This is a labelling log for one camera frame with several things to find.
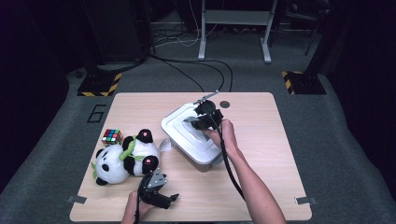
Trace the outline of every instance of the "hand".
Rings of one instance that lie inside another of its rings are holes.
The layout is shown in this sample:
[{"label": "hand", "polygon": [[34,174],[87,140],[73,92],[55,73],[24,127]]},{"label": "hand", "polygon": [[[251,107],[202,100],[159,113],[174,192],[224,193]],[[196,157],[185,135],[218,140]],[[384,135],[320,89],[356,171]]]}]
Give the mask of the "hand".
[{"label": "hand", "polygon": [[[224,145],[227,150],[227,155],[230,160],[234,160],[238,157],[243,157],[241,151],[238,148],[236,142],[235,130],[233,129],[233,124],[229,119],[224,119],[221,121],[219,126],[222,132],[222,138],[224,140]],[[203,130],[203,133],[209,136],[218,148],[221,148],[220,137],[218,130]]]},{"label": "hand", "polygon": [[[138,200],[137,190],[129,193],[128,203],[125,206],[124,216],[122,218],[122,224],[132,224],[134,223],[134,212],[136,211],[136,202]],[[146,213],[153,208],[154,206],[148,203],[140,202],[139,203],[139,213],[140,219],[142,219]]]}]

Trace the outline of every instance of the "black curtain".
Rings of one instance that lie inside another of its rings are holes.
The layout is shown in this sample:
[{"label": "black curtain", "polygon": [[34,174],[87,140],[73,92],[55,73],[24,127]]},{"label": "black curtain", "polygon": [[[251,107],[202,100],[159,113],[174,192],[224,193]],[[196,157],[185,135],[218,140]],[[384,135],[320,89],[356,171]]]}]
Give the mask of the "black curtain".
[{"label": "black curtain", "polygon": [[0,3],[1,191],[46,131],[68,92],[62,63],[28,6],[22,0]]},{"label": "black curtain", "polygon": [[396,200],[396,2],[354,6],[344,48],[329,75],[349,130]]}]

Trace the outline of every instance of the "stuffed panda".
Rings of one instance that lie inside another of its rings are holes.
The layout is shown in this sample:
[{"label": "stuffed panda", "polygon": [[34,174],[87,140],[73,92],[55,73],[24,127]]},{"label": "stuffed panda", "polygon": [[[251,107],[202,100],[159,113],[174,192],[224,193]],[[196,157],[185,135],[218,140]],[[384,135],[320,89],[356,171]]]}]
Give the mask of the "stuffed panda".
[{"label": "stuffed panda", "polygon": [[126,137],[121,145],[112,145],[96,153],[96,184],[119,184],[129,175],[143,176],[160,164],[160,150],[151,131],[142,129],[136,136]]}]

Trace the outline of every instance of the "white box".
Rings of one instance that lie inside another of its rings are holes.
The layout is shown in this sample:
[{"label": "white box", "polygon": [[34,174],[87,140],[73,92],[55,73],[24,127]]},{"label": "white box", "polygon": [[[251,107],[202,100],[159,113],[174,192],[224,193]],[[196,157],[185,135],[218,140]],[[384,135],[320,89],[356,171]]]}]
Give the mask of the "white box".
[{"label": "white box", "polygon": [[207,172],[223,161],[221,150],[200,130],[192,127],[186,119],[197,118],[194,109],[197,105],[185,104],[162,121],[163,131],[178,147],[189,162],[200,172]]}]

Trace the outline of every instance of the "wooden table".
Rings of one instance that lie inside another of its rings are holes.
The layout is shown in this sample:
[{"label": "wooden table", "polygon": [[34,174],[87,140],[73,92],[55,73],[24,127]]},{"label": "wooden table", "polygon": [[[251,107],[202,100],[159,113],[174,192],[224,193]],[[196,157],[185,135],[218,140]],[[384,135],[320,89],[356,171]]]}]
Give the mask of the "wooden table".
[{"label": "wooden table", "polygon": [[[207,93],[156,92],[119,93],[109,110],[103,130],[87,161],[87,172],[78,196],[87,198],[84,204],[74,203],[73,221],[121,221],[128,194],[137,189],[140,177],[130,176],[118,185],[97,186],[91,161],[103,148],[101,136],[106,129],[119,129],[125,135],[151,129],[157,147],[168,136],[161,128],[163,118],[186,103],[195,102]],[[305,197],[304,186],[290,150],[288,138],[276,108],[274,96],[266,92],[221,92],[210,98],[225,118],[235,127],[238,145],[247,161],[273,192],[286,220],[308,220],[312,213],[308,205],[295,203],[295,197]],[[227,101],[230,107],[221,108]],[[179,193],[168,210],[152,209],[142,221],[250,221],[245,202],[234,188],[224,162],[207,173],[194,168],[174,148],[162,152],[161,169],[168,183],[160,190],[165,196]]]}]

